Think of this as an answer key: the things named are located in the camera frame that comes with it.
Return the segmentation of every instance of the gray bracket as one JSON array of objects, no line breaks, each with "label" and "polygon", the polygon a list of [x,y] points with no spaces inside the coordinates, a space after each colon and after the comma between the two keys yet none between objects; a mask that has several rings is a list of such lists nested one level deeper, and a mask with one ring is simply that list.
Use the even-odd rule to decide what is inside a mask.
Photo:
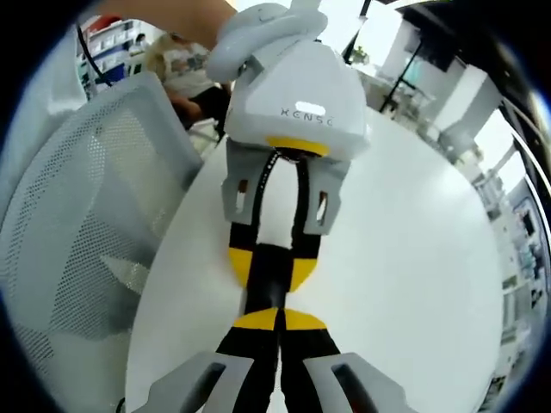
[{"label": "gray bracket", "polygon": [[[272,148],[242,145],[231,139],[226,140],[227,178],[222,184],[222,200],[227,221],[245,225],[252,223],[258,183],[272,152]],[[247,191],[243,209],[238,211],[236,205],[241,181],[247,181]]]},{"label": "gray bracket", "polygon": [[135,413],[232,413],[253,359],[199,353],[153,383]]},{"label": "gray bracket", "polygon": [[360,411],[416,413],[407,405],[404,389],[358,354],[317,357],[304,364],[324,413],[353,413],[344,387],[356,396]]},{"label": "gray bracket", "polygon": [[[250,225],[257,186],[264,166],[273,149],[262,146],[243,145],[231,139],[226,141],[227,178],[222,184],[222,199],[226,220]],[[331,231],[341,206],[340,189],[350,168],[350,162],[339,162],[330,158],[308,159],[309,206],[304,232],[325,235]],[[247,181],[243,208],[236,207],[241,181]],[[325,194],[325,213],[318,219],[320,195]]]},{"label": "gray bracket", "polygon": [[[319,157],[309,159],[307,165],[310,194],[304,232],[312,235],[327,235],[341,207],[340,190],[350,168],[350,162]],[[318,219],[319,200],[322,193],[326,194],[325,213],[322,219]]]}]

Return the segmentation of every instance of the hand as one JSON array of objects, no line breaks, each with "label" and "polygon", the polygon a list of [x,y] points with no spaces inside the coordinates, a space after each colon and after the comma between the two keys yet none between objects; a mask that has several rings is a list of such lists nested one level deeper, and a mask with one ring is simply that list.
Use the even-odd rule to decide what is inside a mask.
[{"label": "hand", "polygon": [[201,107],[197,103],[188,102],[185,109],[191,121],[197,122],[198,120],[202,119],[203,112],[201,111]]}]

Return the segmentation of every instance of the desk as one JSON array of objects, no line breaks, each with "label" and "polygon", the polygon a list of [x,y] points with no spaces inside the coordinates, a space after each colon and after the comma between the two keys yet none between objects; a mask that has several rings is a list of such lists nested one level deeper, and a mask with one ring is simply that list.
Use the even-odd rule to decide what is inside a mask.
[{"label": "desk", "polygon": [[[419,413],[468,413],[498,360],[498,248],[471,185],[413,133],[368,109],[371,148],[352,164],[319,264],[288,307],[320,317],[342,352],[402,384]],[[127,411],[152,382],[215,350],[241,306],[227,258],[220,185],[226,149],[208,159],[164,238],[135,320]],[[278,162],[264,196],[264,242],[287,244],[294,167]],[[270,412],[285,411],[273,397]]]}]

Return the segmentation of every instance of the yellow stripe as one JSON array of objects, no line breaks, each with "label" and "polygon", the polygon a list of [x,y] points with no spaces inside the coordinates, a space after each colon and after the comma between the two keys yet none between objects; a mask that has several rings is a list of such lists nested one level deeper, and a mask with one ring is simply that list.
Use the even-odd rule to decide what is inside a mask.
[{"label": "yellow stripe", "polygon": [[238,277],[239,284],[243,288],[246,288],[247,281],[249,280],[249,270],[251,269],[252,252],[230,247],[229,254],[233,271],[235,271],[235,275]]},{"label": "yellow stripe", "polygon": [[285,324],[289,330],[326,330],[325,324],[316,317],[295,310],[285,309]]},{"label": "yellow stripe", "polygon": [[273,330],[276,325],[277,308],[269,308],[238,318],[233,327],[249,330]]},{"label": "yellow stripe", "polygon": [[321,157],[329,154],[329,147],[317,142],[308,142],[307,140],[287,138],[285,136],[268,136],[266,140],[268,141],[268,145],[274,148],[300,149],[315,153]]},{"label": "yellow stripe", "polygon": [[318,260],[312,258],[295,258],[293,260],[293,276],[289,291],[293,293],[308,278],[316,268]]}]

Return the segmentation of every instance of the white round table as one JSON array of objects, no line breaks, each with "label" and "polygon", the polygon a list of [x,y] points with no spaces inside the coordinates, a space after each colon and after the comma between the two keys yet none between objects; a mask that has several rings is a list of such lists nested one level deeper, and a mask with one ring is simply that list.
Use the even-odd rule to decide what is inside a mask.
[{"label": "white round table", "polygon": [[[318,267],[287,307],[322,319],[406,389],[419,413],[470,413],[496,366],[502,295],[497,244],[478,195],[413,133],[368,109],[371,147],[355,160]],[[153,382],[215,350],[239,315],[227,255],[220,145],[170,225],[139,304],[128,356],[127,411]],[[264,196],[260,241],[287,245],[295,169],[279,161]],[[270,412],[285,411],[272,397]]]}]

